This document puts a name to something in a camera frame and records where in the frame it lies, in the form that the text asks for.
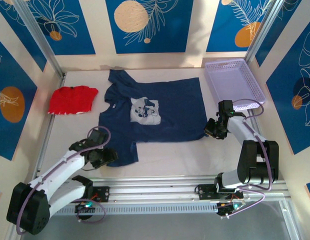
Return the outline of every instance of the purple cable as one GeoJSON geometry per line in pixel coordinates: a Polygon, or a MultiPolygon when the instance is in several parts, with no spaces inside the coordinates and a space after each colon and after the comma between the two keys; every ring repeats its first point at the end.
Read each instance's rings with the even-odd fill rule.
{"type": "Polygon", "coordinates": [[[103,219],[105,218],[106,216],[106,209],[103,207],[102,204],[100,204],[99,202],[97,201],[94,201],[94,200],[91,200],[91,199],[86,199],[86,198],[80,198],[80,199],[76,199],[75,201],[73,201],[73,203],[76,203],[76,202],[93,202],[95,203],[96,205],[100,206],[100,208],[103,210],[104,212],[104,215],[101,217],[101,219],[97,220],[97,221],[81,221],[80,219],[80,212],[85,209],[85,208],[82,208],[81,210],[79,210],[76,214],[76,218],[78,221],[81,221],[81,223],[84,223],[84,224],[98,224],[100,223],[101,221],[103,221],[103,219]]]}
{"type": "MultiPolygon", "coordinates": [[[[74,158],[75,156],[83,153],[83,152],[86,152],[86,151],[90,151],[90,150],[94,150],[94,149],[100,149],[100,148],[103,148],[106,144],[108,144],[110,142],[110,139],[111,139],[111,132],[110,130],[105,127],[105,126],[95,126],[93,127],[91,130],[88,131],[88,134],[87,136],[90,135],[90,133],[96,129],[96,128],[100,128],[100,129],[104,129],[107,131],[108,133],[108,138],[107,140],[103,143],[103,144],[100,144],[100,145],[97,145],[97,146],[93,146],[93,147],[89,147],[89,148],[86,148],[86,149],[83,149],[81,151],[78,151],[74,154],[72,154],[71,156],[69,156],[68,158],[66,158],[66,161],[62,161],[60,162],[57,166],[55,166],[51,171],[49,171],[49,173],[47,173],[45,176],[43,176],[42,178],[42,182],[45,181],[50,175],[52,175],[60,166],[62,166],[63,164],[65,164],[66,162],[68,162],[70,159],[74,158]]],[[[35,192],[35,190],[41,185],[41,182],[37,183],[34,188],[29,192],[29,194],[27,195],[27,197],[25,198],[21,208],[20,208],[20,211],[18,213],[18,216],[17,216],[17,222],[16,222],[16,232],[18,235],[23,235],[26,233],[26,231],[21,231],[20,230],[20,225],[21,225],[21,219],[22,219],[22,215],[23,215],[23,212],[25,210],[25,207],[27,205],[27,203],[29,202],[31,196],[33,195],[33,193],[35,192]]]]}
{"type": "MultiPolygon", "coordinates": [[[[255,103],[257,103],[261,107],[261,113],[259,113],[257,115],[247,116],[247,117],[244,118],[244,121],[243,121],[243,124],[245,125],[245,127],[247,127],[248,130],[252,134],[254,134],[255,131],[245,122],[245,120],[250,119],[250,118],[255,118],[255,117],[258,117],[258,116],[262,115],[264,113],[264,107],[263,107],[263,105],[260,102],[258,102],[256,100],[253,100],[253,99],[247,99],[247,98],[233,101],[233,103],[236,103],[238,101],[243,101],[243,100],[255,102],[255,103]]],[[[265,157],[265,163],[266,163],[267,174],[268,174],[268,187],[262,187],[262,186],[259,186],[259,185],[253,185],[253,186],[256,187],[256,188],[262,189],[262,190],[270,191],[272,189],[272,185],[273,185],[273,178],[272,178],[272,170],[271,170],[270,160],[269,160],[269,157],[267,156],[267,151],[266,151],[266,149],[264,147],[264,144],[263,144],[262,140],[260,139],[260,137],[255,135],[255,138],[257,139],[257,141],[258,141],[258,143],[259,143],[259,145],[261,147],[261,150],[262,150],[262,152],[264,154],[264,157],[265,157]]],[[[256,201],[256,202],[254,202],[252,205],[249,205],[249,206],[247,206],[247,207],[245,207],[243,209],[237,210],[237,211],[235,211],[235,212],[233,212],[233,213],[231,213],[231,214],[229,214],[227,216],[226,215],[222,216],[223,218],[229,218],[230,216],[233,216],[233,215],[238,214],[238,213],[240,213],[242,211],[245,211],[245,210],[247,210],[247,209],[249,209],[251,207],[254,207],[254,206],[256,206],[257,204],[259,204],[260,202],[262,202],[265,199],[266,196],[265,196],[264,193],[262,193],[260,191],[245,189],[245,187],[249,187],[249,186],[250,186],[249,184],[243,185],[243,186],[239,187],[238,189],[243,191],[243,192],[247,192],[247,193],[261,194],[262,195],[261,199],[256,201]]]]}

